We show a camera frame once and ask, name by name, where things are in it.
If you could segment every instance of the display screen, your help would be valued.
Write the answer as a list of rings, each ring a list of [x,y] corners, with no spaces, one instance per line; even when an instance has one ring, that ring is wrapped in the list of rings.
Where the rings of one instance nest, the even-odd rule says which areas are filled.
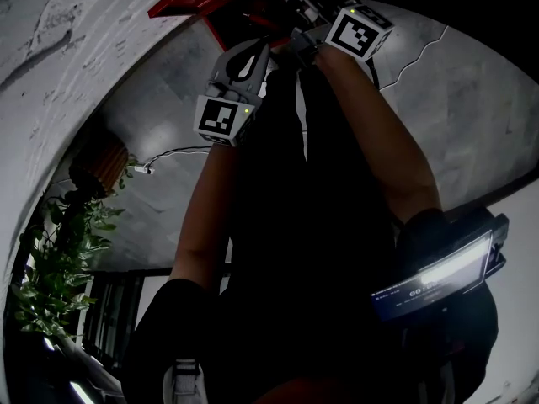
[[[446,296],[481,284],[484,280],[492,232],[423,268],[418,274],[371,295],[376,313],[383,320],[419,310]]]

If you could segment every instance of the bright light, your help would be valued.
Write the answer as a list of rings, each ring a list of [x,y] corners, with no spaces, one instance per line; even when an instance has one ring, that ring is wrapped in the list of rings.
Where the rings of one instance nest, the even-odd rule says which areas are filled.
[[[54,352],[54,346],[52,345],[51,340],[47,337],[44,337],[43,341],[45,341],[45,345],[49,348],[49,350],[52,350]]]
[[[476,260],[482,258],[488,254],[488,249],[490,248],[490,235],[487,239],[483,239],[480,242],[477,242],[470,246],[467,249],[464,249],[462,252],[456,253],[452,258],[449,258],[438,268],[430,270],[428,273],[421,275],[421,283],[436,283],[443,280],[450,275],[453,275],[455,272],[460,271],[466,266],[474,263]]]
[[[86,395],[86,392],[83,391],[83,388],[79,386],[77,383],[73,383],[72,381],[69,382],[73,390],[77,392],[78,397],[84,402],[84,404],[93,404],[93,401],[90,400],[90,397]]]
[[[101,364],[94,356],[90,356],[90,358],[92,358],[95,362],[97,362],[99,365],[103,366],[103,364]]]

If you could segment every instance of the ceiling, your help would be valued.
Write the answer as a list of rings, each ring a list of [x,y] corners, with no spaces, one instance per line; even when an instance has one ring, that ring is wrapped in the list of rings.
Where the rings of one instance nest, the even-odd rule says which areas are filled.
[[[375,56],[381,86],[438,40],[445,26],[416,13],[368,2],[396,25]],[[104,103],[99,117],[141,161],[173,148],[204,146],[192,131],[195,100],[205,91],[221,48],[203,22],[160,47]],[[298,87],[298,114],[304,104]],[[476,40],[449,28],[400,81],[382,92],[424,150],[445,210],[476,199],[536,166],[539,87]],[[172,266],[176,242],[205,155],[176,155],[135,173],[107,202],[125,208],[114,248],[95,268]],[[60,184],[66,189],[69,183]]]

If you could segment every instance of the crack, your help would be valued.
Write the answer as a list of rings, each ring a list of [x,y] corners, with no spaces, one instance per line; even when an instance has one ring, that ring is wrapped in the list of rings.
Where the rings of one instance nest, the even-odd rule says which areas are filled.
[[[84,64],[84,65],[83,65],[83,69],[86,69],[88,66],[90,66],[91,64],[93,64],[94,61],[95,61],[95,58],[93,58],[92,60],[90,60],[88,63]]]
[[[127,14],[125,17],[118,19],[118,24],[123,24],[126,21],[129,21],[133,16],[132,13]]]
[[[72,31],[68,30],[63,38],[58,40],[54,45],[45,48],[44,50],[38,52],[34,56],[31,56],[28,60],[23,61],[19,66],[17,66],[4,81],[0,84],[0,94],[6,91],[11,85],[17,82],[21,77],[26,75],[31,71],[35,66],[40,64],[45,58],[51,56],[58,50],[60,50],[65,45],[69,44],[71,40]]]
[[[47,8],[49,7],[50,2],[51,2],[51,0],[49,0],[47,2],[47,4],[43,7],[43,10],[41,11],[40,16],[37,19],[37,23],[36,23],[36,25],[34,27],[34,33],[32,33],[32,37],[30,38],[30,43],[29,43],[29,46],[28,46],[28,51],[26,53],[26,58],[28,58],[30,56],[30,54],[32,53],[32,45],[34,44],[34,38],[35,38],[36,35],[37,35],[37,40],[38,40],[37,43],[39,44],[41,42],[40,35],[37,32],[38,32],[38,30],[40,28],[40,25],[41,25],[41,19],[43,18],[43,13],[45,13]]]
[[[86,39],[86,35],[82,35],[81,37],[76,38],[73,42],[69,42],[66,46],[66,51],[70,50],[71,48],[75,48],[78,44],[83,42]]]

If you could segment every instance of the green leaves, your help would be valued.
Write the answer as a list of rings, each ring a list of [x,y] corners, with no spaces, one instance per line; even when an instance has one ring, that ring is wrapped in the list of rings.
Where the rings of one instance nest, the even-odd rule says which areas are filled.
[[[64,216],[60,207],[55,203],[50,203],[47,205],[47,208],[49,209],[49,214],[51,214],[51,221],[55,225],[59,225],[61,223],[61,219]]]
[[[96,226],[95,228],[99,229],[100,231],[113,231],[116,228],[116,225],[111,225],[111,224],[105,223],[103,225]]]
[[[88,274],[67,274],[65,277],[66,285],[71,287],[78,287],[82,284],[86,284],[92,281],[92,276]]]
[[[136,157],[129,160],[129,166],[138,164]],[[118,182],[120,189],[125,188],[124,178],[132,177],[124,169]],[[33,268],[26,266],[24,283],[11,286],[19,306],[14,316],[22,331],[65,337],[68,313],[87,310],[96,301],[78,293],[81,286],[92,280],[87,273],[90,260],[111,245],[109,239],[93,233],[116,229],[110,221],[125,210],[110,208],[101,199],[85,196],[84,192],[74,190],[63,197],[50,198],[46,210],[55,227],[51,230],[33,225],[19,238],[20,249],[35,261]]]

